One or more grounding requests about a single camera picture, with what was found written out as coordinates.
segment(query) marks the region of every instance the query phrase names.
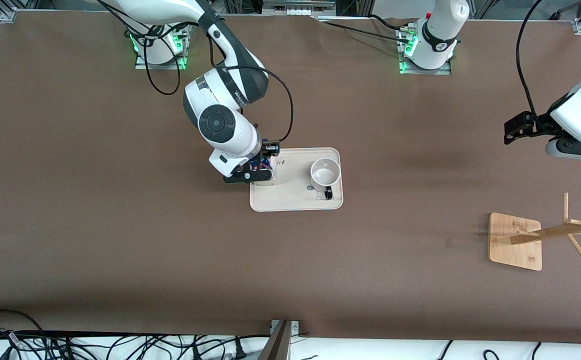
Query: white floor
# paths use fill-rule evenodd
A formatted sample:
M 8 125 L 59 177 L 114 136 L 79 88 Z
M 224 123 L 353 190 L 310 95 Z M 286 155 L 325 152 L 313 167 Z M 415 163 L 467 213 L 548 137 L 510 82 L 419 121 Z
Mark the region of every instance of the white floor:
M 78 344 L 97 344 L 110 346 L 117 337 L 84 337 L 75 339 Z M 183 344 L 190 344 L 192 336 L 182 336 Z M 229 340 L 227 336 L 209 336 L 204 341 L 210 339 Z M 252 338 L 242 340 L 242 346 L 247 354 L 254 354 L 261 351 L 267 338 Z M 110 354 L 110 360 L 125 360 L 133 350 L 137 349 L 145 339 L 134 340 L 120 346 L 116 346 Z M 170 343 L 179 344 L 179 337 L 168 337 Z M 297 338 L 293 337 L 293 344 L 290 346 L 290 360 L 306 360 L 313 356 L 318 356 L 316 360 L 437 360 L 447 342 L 445 340 L 377 340 L 377 339 L 325 339 L 325 338 Z M 199 347 L 199 352 L 203 353 L 215 343 Z M 530 360 L 536 342 L 510 342 L 510 341 L 454 341 L 444 360 L 483 360 L 483 352 L 486 349 L 494 351 L 501 360 Z M 0 356 L 9 346 L 6 340 L 0 340 Z M 170 351 L 172 358 L 176 359 L 181 353 L 179 349 L 169 348 L 162 344 L 165 350 Z M 105 360 L 108 349 L 89 347 L 97 360 Z M 202 355 L 204 360 L 220 360 L 222 357 L 222 347 L 209 351 Z M 224 360 L 228 360 L 229 355 L 235 354 L 234 342 L 226 345 L 226 355 Z M 135 353 L 131 360 L 135 360 L 139 352 Z M 193 352 L 188 351 L 181 360 L 192 360 Z M 12 351 L 12 360 L 19 360 L 17 354 Z M 489 355 L 488 360 L 495 360 Z M 22 352 L 22 360 L 38 360 L 37 356 L 31 352 Z M 144 360 L 170 360 L 170 356 L 162 349 L 152 348 L 147 351 Z M 543 343 L 535 360 L 581 360 L 581 344 L 567 343 Z

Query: wooden peg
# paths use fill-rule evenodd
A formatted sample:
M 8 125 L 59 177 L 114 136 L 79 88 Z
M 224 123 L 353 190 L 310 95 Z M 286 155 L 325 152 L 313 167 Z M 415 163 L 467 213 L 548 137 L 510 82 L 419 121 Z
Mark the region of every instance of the wooden peg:
M 577 253 L 579 253 L 579 256 L 581 256 L 581 246 L 579 246 L 575 237 L 572 234 L 568 234 L 568 239 L 571 241 L 571 244 L 574 246 L 575 250 L 577 250 Z
M 569 221 L 569 193 L 564 193 L 564 216 L 562 224 L 568 224 Z
M 581 225 L 581 219 L 571 219 L 571 218 L 567 218 L 564 224 Z

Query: wooden mug stand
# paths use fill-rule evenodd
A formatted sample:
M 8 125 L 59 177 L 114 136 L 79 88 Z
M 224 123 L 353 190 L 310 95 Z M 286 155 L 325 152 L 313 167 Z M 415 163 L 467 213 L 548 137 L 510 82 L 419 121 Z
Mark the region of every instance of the wooden mug stand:
M 488 218 L 488 258 L 492 262 L 540 271 L 542 240 L 568 237 L 581 256 L 581 246 L 574 235 L 581 235 L 581 220 L 569 218 L 569 193 L 564 193 L 562 225 L 542 228 L 534 219 L 492 212 Z

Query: black cable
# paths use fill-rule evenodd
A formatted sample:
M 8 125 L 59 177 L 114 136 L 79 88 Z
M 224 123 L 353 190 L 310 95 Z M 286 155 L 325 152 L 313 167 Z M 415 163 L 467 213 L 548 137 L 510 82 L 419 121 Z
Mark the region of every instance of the black cable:
M 206 37 L 208 38 L 208 47 L 210 48 L 210 64 L 214 69 L 217 68 L 217 66 L 215 65 L 215 59 L 213 59 L 213 39 L 211 39 L 209 35 Z
M 38 360 L 42 360 L 42 357 L 40 356 L 40 354 L 39 354 L 39 353 L 37 353 L 37 351 L 39 351 L 39 350 L 36 350 L 36 349 L 34 349 L 34 348 L 31 346 L 31 344 L 29 344 L 29 343 L 28 343 L 28 342 L 26 342 L 26 341 L 20 341 L 20 342 L 22 342 L 22 343 L 24 343 L 26 346 L 28 346 L 28 349 L 30 349 L 31 351 L 33 351 L 33 353 L 35 354 L 35 356 L 37 356 L 37 359 L 38 359 Z
M 126 342 L 120 342 L 119 344 L 117 344 L 117 345 L 115 345 L 115 346 L 123 346 L 124 344 L 128 344 L 128 343 L 130 343 L 130 342 L 134 342 L 135 340 L 137 340 L 137 339 L 139 339 L 139 338 L 140 338 L 140 337 L 138 336 L 138 337 L 135 337 L 134 339 L 130 339 L 130 340 L 126 341 Z M 108 348 L 110 348 L 110 346 L 106 346 L 106 345 L 98 345 L 98 344 L 80 344 L 79 342 L 71 342 L 71 343 L 72 343 L 73 345 L 80 346 L 80 347 L 99 347 L 99 348 L 104 348 L 104 349 L 108 349 Z
M 93 358 L 93 360 L 97 360 L 97 356 L 95 356 L 94 353 L 92 353 L 89 349 L 87 349 L 85 346 L 83 346 L 82 344 L 76 344 L 75 342 L 72 342 L 71 339 L 69 337 L 66 338 L 66 345 L 69 349 L 71 349 L 71 352 L 73 351 L 73 347 L 78 348 L 79 350 L 83 351 L 84 353 L 87 353 L 91 358 Z
M 491 349 L 487 348 L 486 350 L 484 350 L 484 352 L 482 353 L 482 356 L 484 357 L 484 360 L 489 360 L 489 358 L 487 358 L 488 354 L 492 354 L 495 358 L 495 360 L 499 360 L 499 356 L 497 356 L 497 354 L 492 351 Z
M 158 342 L 177 349 L 185 349 L 186 347 L 190 346 L 183 344 L 181 336 L 177 336 L 177 338 L 179 340 L 179 344 L 173 344 L 172 342 L 167 341 L 165 338 L 160 339 Z
M 240 341 L 240 338 L 238 336 L 236 336 L 235 337 L 235 360 L 242 360 L 247 356 L 248 356 L 248 354 L 245 353 L 244 348 L 242 347 L 242 342 Z
M 480 17 L 480 19 L 484 19 L 484 16 L 486 16 L 487 12 L 489 12 L 489 10 L 494 8 L 497 5 L 497 3 L 499 3 L 499 0 L 495 0 L 494 2 L 491 2 L 491 4 L 488 6 L 488 8 L 484 10 L 484 13 Z
M 344 9 L 344 10 L 343 10 L 343 11 L 342 11 L 342 12 L 339 14 L 339 16 L 342 16 L 343 14 L 345 14 L 345 13 L 348 11 L 348 9 L 350 9 L 350 8 L 353 6 L 353 4 L 355 4 L 357 1 L 358 1 L 358 0 L 351 0 L 351 1 L 350 1 L 350 4 L 348 4 L 348 7 L 346 7 L 346 9 Z
M 437 358 L 437 360 L 444 360 L 444 356 L 446 356 L 446 351 L 449 350 L 449 347 L 451 347 L 452 343 L 453 343 L 453 340 L 448 341 L 448 343 L 444 347 L 444 351 L 442 351 L 441 356 L 439 356 L 439 358 Z
M 66 356 L 66 354 L 64 353 L 64 351 L 66 350 L 65 346 L 60 346 L 60 342 L 57 341 L 57 339 L 52 339 L 50 340 L 50 345 L 55 348 L 55 350 L 59 351 L 59 357 L 62 358 L 62 360 L 71 360 L 71 358 L 69 358 L 68 356 Z
M 538 342 L 537 345 L 535 345 L 535 348 L 532 349 L 532 355 L 530 356 L 530 360 L 535 360 L 535 353 L 537 353 L 537 349 L 540 348 L 540 346 L 542 346 L 542 342 Z
M 169 349 L 163 348 L 162 346 L 159 346 L 158 344 L 154 344 L 153 346 L 158 348 L 161 351 L 165 351 L 168 354 L 168 360 L 173 360 L 173 354 L 171 353 L 171 351 Z
M 19 316 L 21 316 L 21 317 L 25 317 L 25 318 L 26 318 L 26 320 L 30 321 L 30 322 L 32 323 L 32 325 L 34 325 L 34 326 L 35 326 L 35 328 L 37 328 L 37 330 L 39 331 L 39 334 L 40 334 L 40 335 L 43 335 L 43 336 L 45 336 L 45 335 L 46 335 L 46 333 L 44 332 L 44 330 L 43 330 L 42 326 L 40 326 L 40 324 L 39 324 L 37 321 L 35 321 L 35 319 L 34 319 L 34 318 L 30 317 L 30 315 L 26 314 L 25 312 L 21 312 L 21 311 L 18 311 L 18 310 L 11 310 L 11 309 L 0 309 L 0 313 L 6 313 L 6 314 L 14 314 L 14 315 L 19 315 Z M 22 357 L 22 355 L 21 355 L 21 353 L 19 352 L 19 349 L 18 349 L 16 346 L 15 346 L 14 348 L 15 348 L 15 351 L 17 351 L 17 354 L 18 354 L 19 358 L 21 358 L 21 357 Z
M 199 349 L 197 349 L 197 335 L 192 337 L 192 343 L 195 344 L 195 346 L 192 348 L 192 357 L 193 358 L 202 358 L 202 356 L 200 355 L 200 351 Z
M 150 82 L 151 86 L 153 86 L 153 89 L 155 89 L 158 93 L 160 93 L 162 95 L 166 95 L 166 96 L 171 96 L 171 95 L 176 94 L 177 91 L 179 90 L 179 87 L 181 86 L 182 76 L 180 73 L 179 62 L 177 61 L 175 51 L 173 51 L 173 49 L 169 46 L 169 43 L 167 43 L 164 38 L 168 34 L 173 32 L 175 29 L 179 29 L 181 27 L 186 27 L 187 25 L 197 26 L 197 23 L 195 23 L 195 22 L 177 23 L 176 25 L 170 27 L 170 29 L 167 30 L 167 32 L 160 33 L 160 32 L 162 32 L 162 30 L 164 30 L 163 25 L 154 25 L 152 27 L 148 27 L 148 25 L 146 25 L 145 23 L 141 23 L 141 22 L 133 19 L 132 17 L 128 16 L 128 14 L 126 14 L 122 10 L 117 9 L 114 6 L 108 5 L 105 2 L 103 2 L 102 0 L 97 0 L 97 2 L 100 3 L 101 6 L 103 6 L 106 10 L 108 10 L 109 13 L 113 14 L 113 16 L 115 16 L 115 18 L 117 18 L 117 20 L 119 20 L 122 24 L 124 24 L 128 29 L 130 29 L 132 32 L 134 32 L 134 34 L 131 32 L 130 36 L 135 38 L 135 40 L 137 40 L 139 45 L 143 48 L 144 68 L 146 69 L 146 76 L 148 77 L 148 81 Z M 129 19 L 135 21 L 139 25 L 142 25 L 142 27 L 144 27 L 148 30 L 147 34 L 140 34 L 140 32 L 137 29 L 132 27 L 128 22 L 124 21 L 124 19 L 121 18 L 121 16 L 119 16 L 119 14 L 126 16 L 126 18 L 129 18 Z M 174 65 L 177 68 L 177 85 L 175 86 L 173 91 L 167 92 L 167 91 L 163 91 L 162 89 L 158 88 L 158 86 L 153 81 L 153 76 L 151 76 L 151 69 L 149 69 L 149 60 L 147 59 L 148 55 L 147 55 L 146 48 L 153 46 L 153 44 L 155 43 L 155 40 L 160 40 L 162 43 L 164 43 L 165 47 L 168 48 L 168 50 L 170 51 L 170 53 L 172 55 L 172 59 L 174 60 Z
M 145 356 L 145 355 L 146 355 L 146 353 L 149 351 L 149 349 L 150 349 L 151 347 L 153 347 L 153 346 L 154 346 L 154 345 L 155 345 L 155 344 L 156 344 L 156 343 L 159 341 L 159 338 L 158 338 L 158 337 L 157 337 L 157 338 L 156 338 L 156 337 L 153 337 L 153 338 L 152 338 L 151 340 L 149 340 L 149 341 L 148 341 L 148 339 L 149 339 L 149 337 L 147 336 L 147 337 L 146 337 L 146 340 L 147 340 L 147 341 L 146 341 L 146 342 L 144 342 L 144 344 L 143 344 L 143 348 L 144 348 L 144 349 L 142 349 L 141 353 L 140 353 L 140 354 L 137 356 L 137 360 L 144 360 L 144 356 Z
M 184 350 L 183 350 L 183 351 L 182 351 L 182 352 L 179 354 L 179 356 L 176 358 L 176 360 L 180 360 L 181 358 L 183 358 L 183 357 L 184 357 L 184 355 L 186 354 L 186 352 L 188 351 L 188 349 L 190 349 L 191 347 L 196 347 L 196 346 L 197 346 L 196 342 L 198 342 L 200 339 L 202 339 L 202 338 L 203 338 L 203 337 L 205 337 L 205 336 L 206 336 L 206 335 L 201 335 L 199 338 L 197 338 L 197 340 L 195 339 L 195 338 L 196 338 L 196 336 L 195 336 L 195 337 L 193 337 L 193 342 L 191 342 L 191 343 L 190 343 L 190 345 L 188 345 L 188 346 L 186 347 L 186 349 L 184 349 Z
M 270 338 L 270 335 L 246 335 L 246 336 L 240 336 L 238 337 L 240 340 L 244 340 L 244 339 L 250 339 L 250 338 Z M 201 356 L 208 353 L 209 351 L 212 351 L 215 348 L 218 348 L 220 346 L 225 346 L 228 343 L 234 342 L 235 339 L 228 339 L 228 340 L 210 340 L 211 342 L 219 342 L 219 344 L 215 345 L 215 346 L 211 346 L 210 348 L 206 349 L 206 351 L 203 351 L 202 353 L 199 354 L 199 357 L 193 357 L 192 360 L 201 360 Z
M 374 37 L 379 37 L 379 38 L 384 38 L 384 39 L 389 39 L 392 41 L 397 41 L 398 43 L 408 43 L 409 41 L 405 38 L 396 38 L 394 36 L 387 36 L 387 35 L 382 35 L 382 34 L 375 34 L 375 32 L 370 32 L 370 31 L 366 31 L 366 30 L 361 30 L 361 29 L 355 29 L 354 27 L 348 27 L 348 26 L 344 26 L 344 25 L 340 25 L 339 23 L 332 23 L 332 22 L 324 22 L 325 24 L 331 25 L 332 27 L 337 27 L 337 28 L 342 28 L 342 29 L 346 29 L 346 30 L 353 30 L 353 32 L 358 32 L 358 33 L 362 33 L 362 34 L 366 34 L 366 35 L 372 35 Z
M 7 347 L 6 350 L 0 356 L 0 360 L 9 360 L 11 350 L 13 350 L 11 346 Z
M 172 54 L 172 59 L 174 60 L 174 66 L 176 66 L 176 68 L 177 68 L 177 85 L 176 85 L 176 87 L 174 87 L 173 91 L 166 92 L 166 91 L 163 91 L 162 89 L 158 88 L 158 86 L 155 85 L 155 82 L 153 82 L 153 77 L 151 76 L 151 70 L 149 70 L 149 60 L 147 59 L 147 51 L 146 51 L 146 48 L 148 48 L 149 46 L 152 46 L 152 45 L 146 45 L 146 40 L 144 40 L 144 45 L 142 45 L 142 47 L 144 48 L 144 68 L 146 68 L 146 76 L 148 76 L 148 81 L 153 86 L 153 89 L 155 89 L 158 93 L 160 93 L 162 95 L 171 96 L 179 90 L 179 85 L 182 82 L 182 76 L 180 75 L 179 62 L 177 61 L 177 59 L 175 57 L 175 51 L 172 50 L 172 48 L 169 46 L 169 44 L 167 44 L 167 42 L 164 39 L 160 39 L 160 40 L 163 41 L 164 45 L 166 45 L 168 50 L 170 50 L 170 52 Z
M 69 341 L 71 341 L 71 339 L 67 337 L 66 342 L 68 343 Z M 73 353 L 73 348 L 71 346 L 66 346 L 66 353 L 68 353 L 68 358 L 70 360 L 75 360 L 75 353 Z
M 369 14 L 368 16 L 369 18 L 373 18 L 373 19 L 377 19 L 379 20 L 379 22 L 384 25 L 384 27 L 387 27 L 389 29 L 393 29 L 393 30 L 399 30 L 400 27 L 399 26 L 395 26 L 395 25 L 391 25 L 390 23 L 386 22 L 386 20 L 384 20 L 383 18 L 380 18 L 379 16 L 377 16 L 376 14 Z
M 110 348 L 108 348 L 108 351 L 106 352 L 105 360 L 109 360 L 109 358 L 111 357 L 111 352 L 113 351 L 114 347 L 121 345 L 121 344 L 118 344 L 119 342 L 121 342 L 122 340 L 124 340 L 126 338 L 130 338 L 130 337 L 136 337 L 135 339 L 133 339 L 133 341 L 135 341 L 135 340 L 140 338 L 140 335 L 137 335 L 136 333 L 133 335 L 125 335 L 125 336 L 122 336 L 119 339 L 113 341 L 112 344 L 110 345 Z
M 144 353 L 146 351 L 146 346 L 148 345 L 149 342 L 152 342 L 153 339 L 148 340 L 149 337 L 146 336 L 146 341 L 144 341 L 144 343 L 142 343 L 140 346 L 138 346 L 133 352 L 130 353 L 130 355 L 128 355 L 126 357 L 126 360 L 131 360 L 131 358 L 133 357 L 133 355 L 135 355 L 135 353 L 137 353 L 138 351 L 140 351 L 140 349 L 144 348 Z M 143 353 L 139 353 L 139 355 L 137 356 L 137 360 L 139 360 L 141 357 L 143 356 Z
M 273 78 L 275 78 L 281 84 L 281 86 L 284 87 L 284 89 L 286 90 L 286 94 L 288 94 L 288 102 L 290 103 L 290 121 L 288 123 L 288 130 L 286 131 L 286 134 L 281 139 L 279 139 L 279 142 L 281 143 L 281 142 L 285 141 L 289 137 L 289 135 L 291 134 L 291 132 L 293 130 L 293 118 L 295 117 L 295 105 L 293 105 L 293 95 L 291 95 L 291 89 L 289 89 L 288 85 L 286 85 L 286 82 L 284 82 L 284 80 L 282 80 L 281 77 L 277 76 L 276 73 L 268 70 L 267 68 L 249 65 L 249 64 L 238 64 L 235 66 L 228 66 L 228 67 L 223 68 L 223 70 L 225 70 L 225 71 L 236 70 L 236 69 L 254 69 L 257 71 L 261 71 L 261 72 L 266 73 L 266 74 L 272 76 Z
M 535 105 L 533 105 L 533 100 L 531 98 L 531 92 L 529 91 L 528 85 L 526 85 L 526 80 L 524 79 L 524 74 L 522 73 L 522 66 L 520 64 L 520 43 L 522 42 L 522 34 L 524 33 L 524 29 L 526 28 L 526 23 L 528 23 L 533 11 L 543 0 L 537 0 L 535 3 L 530 7 L 524 21 L 521 22 L 521 27 L 519 28 L 519 34 L 517 35 L 517 44 L 515 45 L 515 61 L 517 64 L 517 74 L 519 75 L 519 80 L 521 80 L 521 86 L 524 88 L 524 93 L 526 94 L 526 100 L 528 100 L 528 105 L 530 107 L 530 113 L 533 116 L 533 120 L 537 123 L 537 125 L 544 129 L 544 126 L 538 121 L 537 112 L 535 112 Z

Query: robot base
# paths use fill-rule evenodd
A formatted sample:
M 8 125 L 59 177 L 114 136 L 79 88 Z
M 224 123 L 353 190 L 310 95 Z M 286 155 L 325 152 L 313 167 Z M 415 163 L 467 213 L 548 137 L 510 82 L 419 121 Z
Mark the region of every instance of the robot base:
M 188 62 L 188 50 L 191 45 L 191 34 L 195 28 L 191 25 L 186 25 L 181 30 L 174 30 L 168 36 L 164 38 L 169 47 L 172 48 L 175 57 L 170 56 L 171 59 L 162 64 L 149 63 L 149 70 L 180 70 L 186 69 L 186 64 Z M 146 69 L 146 63 L 140 55 L 140 50 L 143 48 L 139 47 L 133 37 L 130 37 L 130 41 L 135 50 L 135 69 Z
M 410 47 L 414 44 L 417 37 L 417 23 L 410 22 L 408 25 L 404 25 L 400 30 L 395 30 L 395 36 L 398 39 L 407 39 L 410 43 L 397 43 L 397 59 L 399 60 L 399 73 L 400 74 L 417 74 L 417 75 L 451 75 L 451 61 L 446 60 L 446 62 L 441 66 L 441 68 L 436 68 L 434 70 L 428 70 L 426 68 L 421 68 L 417 66 L 413 60 L 406 56 L 406 52 L 410 50 Z

